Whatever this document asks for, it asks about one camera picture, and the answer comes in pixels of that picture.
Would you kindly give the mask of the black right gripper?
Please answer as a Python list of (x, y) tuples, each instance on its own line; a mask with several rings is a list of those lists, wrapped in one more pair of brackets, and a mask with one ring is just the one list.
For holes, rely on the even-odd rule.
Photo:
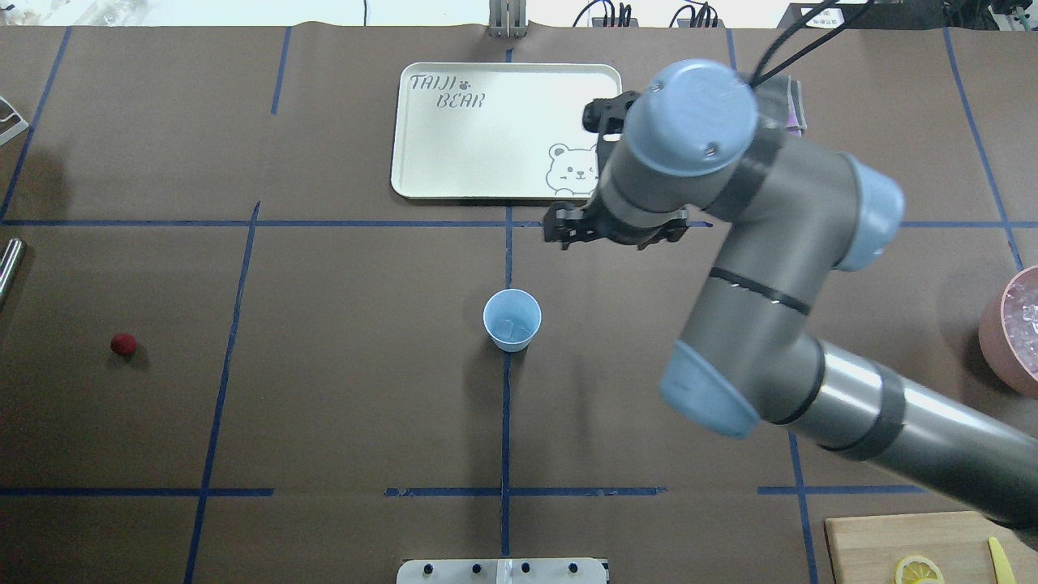
[[(623, 92), (616, 98), (596, 98), (590, 101), (581, 115), (583, 129), (596, 136), (592, 147), (594, 161), (599, 171), (605, 170), (608, 158), (625, 126), (630, 108), (640, 98), (639, 92)], [(648, 218), (648, 212), (628, 206), (624, 216), (616, 210), (620, 206), (619, 196), (604, 192), (605, 182), (597, 178), (590, 189), (588, 203), (576, 207), (570, 202), (550, 204), (542, 220), (545, 243), (558, 243), (561, 249), (568, 249), (574, 243), (592, 243), (607, 239), (613, 243), (645, 249), (655, 243), (677, 243), (689, 229), (689, 214), (686, 208), (665, 212)]]

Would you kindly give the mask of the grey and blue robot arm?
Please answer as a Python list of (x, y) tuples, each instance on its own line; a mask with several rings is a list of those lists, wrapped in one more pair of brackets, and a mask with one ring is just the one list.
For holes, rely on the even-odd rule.
[(594, 99), (581, 122), (599, 137), (599, 178), (588, 204), (548, 208), (546, 241), (677, 243), (689, 207), (729, 225), (661, 377), (671, 408), (734, 439), (786, 427), (1036, 533), (1033, 436), (807, 332), (828, 274), (871, 265), (897, 235), (895, 180), (793, 136), (755, 79), (710, 60)]

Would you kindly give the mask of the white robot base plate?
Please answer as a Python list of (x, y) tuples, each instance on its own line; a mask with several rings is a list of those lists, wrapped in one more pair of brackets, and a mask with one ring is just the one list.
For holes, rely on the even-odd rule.
[(412, 559), (397, 583), (609, 583), (606, 560), (592, 557)]

